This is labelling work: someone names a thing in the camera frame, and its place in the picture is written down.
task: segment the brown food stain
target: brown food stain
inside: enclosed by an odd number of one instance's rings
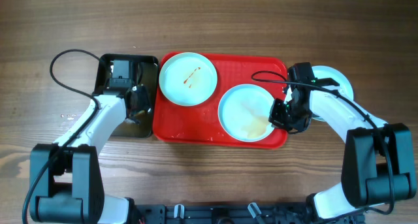
[[[185,83],[187,83],[187,81],[189,80],[189,78],[190,78],[193,74],[195,74],[195,72],[196,72],[197,70],[200,70],[200,69],[201,69],[200,67],[197,67],[197,68],[196,68],[196,69],[195,69],[195,70],[194,70],[194,71],[190,74],[190,76],[189,76],[189,77],[187,77],[187,79],[185,79],[185,80],[184,80],[184,82],[183,82],[183,83],[184,83],[184,84],[185,84]]]
[[[242,130],[247,132],[247,137],[253,139],[265,134],[267,125],[270,123],[268,122],[268,118],[266,116],[258,116],[254,110],[245,103],[241,103],[241,105],[253,116],[253,121],[249,125],[242,127]]]

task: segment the red tray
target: red tray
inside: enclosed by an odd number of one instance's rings
[[[160,68],[172,56],[163,57]],[[241,142],[229,136],[218,120],[217,108],[223,94],[239,84],[256,84],[265,88],[274,98],[284,99],[284,84],[255,82],[251,75],[256,71],[275,71],[287,77],[286,66],[277,58],[202,54],[215,66],[217,86],[212,96],[197,106],[178,106],[170,102],[158,87],[153,119],[154,135],[166,142],[185,142],[247,148],[276,149],[287,139],[284,130],[276,129],[258,142]]]

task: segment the wooden surface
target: wooden surface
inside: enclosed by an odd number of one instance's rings
[[[410,128],[418,159],[417,5],[418,0],[0,0],[0,223],[20,222],[32,147],[62,135],[88,105],[49,76],[51,59],[69,48],[98,56],[161,59],[178,50],[272,56],[287,66],[329,65],[350,79],[365,109]],[[91,92],[96,68],[94,59],[70,54],[57,62],[56,76]],[[274,151],[111,138],[99,160],[105,191],[138,204],[269,203],[302,201],[338,183],[343,150],[337,134],[314,121]],[[397,203],[389,217],[366,218],[417,223],[418,199]]]

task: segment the cable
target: cable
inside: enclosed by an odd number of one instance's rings
[[[53,58],[53,60],[51,61],[51,65],[50,65],[50,75],[52,77],[52,80],[54,80],[55,83],[57,83],[58,85],[60,85],[63,88],[66,88],[70,91],[79,93],[83,96],[89,97],[91,100],[93,100],[93,102],[95,103],[95,108],[93,110],[93,112],[91,113],[91,115],[89,116],[89,118],[80,126],[80,128],[77,129],[77,131],[71,135],[71,137],[49,158],[49,160],[45,163],[45,165],[40,169],[39,173],[37,174],[37,176],[35,177],[35,179],[33,180],[33,183],[31,184],[29,191],[26,194],[26,198],[25,198],[25,202],[24,202],[24,206],[23,206],[23,210],[22,210],[22,222],[23,224],[27,224],[27,208],[29,206],[29,201],[31,200],[32,194],[40,180],[40,178],[42,177],[42,175],[45,173],[46,169],[56,161],[57,157],[59,154],[63,153],[63,151],[65,150],[65,148],[74,140],[77,138],[77,136],[80,134],[81,131],[83,131],[83,129],[90,123],[90,121],[95,117],[96,113],[99,111],[99,102],[96,98],[94,98],[92,95],[88,94],[88,93],[84,93],[83,91],[71,88],[69,86],[66,86],[65,84],[61,83],[59,80],[57,80],[57,78],[54,76],[54,73],[52,72],[52,69],[54,67],[54,63],[56,62],[56,60],[61,57],[62,55],[69,53],[69,52],[82,52],[85,54],[90,55],[91,57],[94,57],[95,59],[97,59],[99,61],[100,64],[103,64],[103,60],[101,60],[100,58],[98,58],[96,55],[92,54],[91,52],[87,52],[85,50],[79,50],[79,49],[70,49],[70,50],[66,50],[64,52],[59,53],[57,56],[55,56]]]
[[[377,209],[377,208],[373,208],[373,207],[367,207],[365,208],[365,210],[371,210],[374,212],[377,212],[379,214],[383,214],[383,215],[388,215],[393,211],[394,208],[394,183],[393,183],[393,169],[392,169],[392,161],[391,158],[389,156],[389,149],[387,147],[387,143],[383,141],[381,134],[378,130],[378,127],[376,126],[376,124],[370,119],[370,116],[368,114],[365,114],[356,104],[352,103],[349,99],[345,98],[344,96],[341,96],[338,91],[336,90],[329,90],[323,87],[319,87],[319,86],[315,86],[315,85],[311,85],[311,84],[303,84],[303,83],[298,83],[298,82],[290,82],[290,81],[280,81],[280,80],[264,80],[264,79],[258,79],[255,78],[254,76],[260,73],[270,73],[270,74],[275,74],[278,75],[280,77],[282,77],[284,80],[286,80],[281,74],[276,73],[276,72],[272,72],[272,71],[257,71],[254,74],[251,75],[251,79],[254,81],[259,81],[259,82],[268,82],[268,83],[277,83],[277,84],[294,84],[294,85],[299,85],[299,86],[305,86],[308,87],[310,89],[314,89],[314,90],[318,90],[318,91],[323,91],[325,93],[330,93],[335,95],[337,98],[340,98],[341,100],[345,101],[348,105],[350,105],[351,107],[354,108],[354,110],[356,110],[363,118],[364,120],[366,120],[373,128],[373,133],[378,141],[379,144],[381,145],[382,149],[383,149],[383,153],[384,156],[386,158],[386,164],[387,164],[387,170],[389,173],[389,196],[390,196],[390,201],[389,201],[389,208],[386,211]]]

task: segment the wood grain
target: wood grain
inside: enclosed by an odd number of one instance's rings
[[[19,223],[29,152],[62,135],[88,100],[48,74],[60,51],[170,51],[280,58],[336,67],[355,100],[413,134],[418,158],[418,0],[0,0],[0,223]],[[57,62],[92,91],[94,59]],[[139,204],[302,201],[340,180],[344,145],[324,123],[274,151],[111,138],[99,156],[107,193]],[[418,223],[418,199],[368,223]]]

